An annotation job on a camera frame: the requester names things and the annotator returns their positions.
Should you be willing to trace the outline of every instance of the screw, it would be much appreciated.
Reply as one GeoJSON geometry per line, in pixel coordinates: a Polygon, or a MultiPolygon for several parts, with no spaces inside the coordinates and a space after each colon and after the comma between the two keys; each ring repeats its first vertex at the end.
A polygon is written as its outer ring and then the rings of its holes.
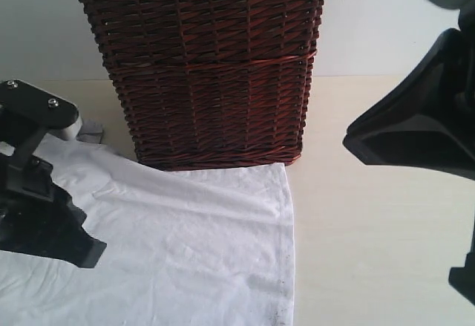
{"type": "Polygon", "coordinates": [[[48,101],[47,101],[47,106],[49,108],[56,108],[57,106],[59,106],[59,102],[56,98],[50,98],[48,101]]]}
{"type": "Polygon", "coordinates": [[[7,81],[7,86],[9,90],[13,90],[14,88],[18,87],[18,83],[14,79],[9,79],[7,81]]]}

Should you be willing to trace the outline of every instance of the brown wicker basket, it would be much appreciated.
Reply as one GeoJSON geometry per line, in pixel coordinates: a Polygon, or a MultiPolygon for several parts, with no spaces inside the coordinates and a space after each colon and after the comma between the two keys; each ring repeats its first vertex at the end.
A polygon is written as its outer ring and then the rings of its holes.
{"type": "Polygon", "coordinates": [[[80,1],[141,163],[300,156],[323,0],[80,1]]]}

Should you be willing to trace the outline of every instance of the white cloth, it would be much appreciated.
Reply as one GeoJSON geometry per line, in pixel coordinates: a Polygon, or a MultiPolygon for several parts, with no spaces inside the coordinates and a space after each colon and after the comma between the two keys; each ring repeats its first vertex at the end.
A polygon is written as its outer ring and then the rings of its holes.
{"type": "Polygon", "coordinates": [[[53,137],[37,154],[108,246],[91,270],[0,252],[0,325],[292,324],[282,164],[169,173],[53,137]]]}

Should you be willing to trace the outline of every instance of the table surface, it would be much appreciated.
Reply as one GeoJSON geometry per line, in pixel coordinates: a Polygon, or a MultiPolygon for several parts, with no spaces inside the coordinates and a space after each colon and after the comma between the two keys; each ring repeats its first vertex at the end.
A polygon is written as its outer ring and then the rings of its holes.
{"type": "MultiPolygon", "coordinates": [[[[316,77],[302,158],[287,168],[295,205],[295,326],[473,325],[448,283],[470,248],[475,185],[422,169],[366,167],[341,144],[346,127],[401,77],[316,77]]],[[[109,81],[46,81],[134,157],[109,81]]]]}

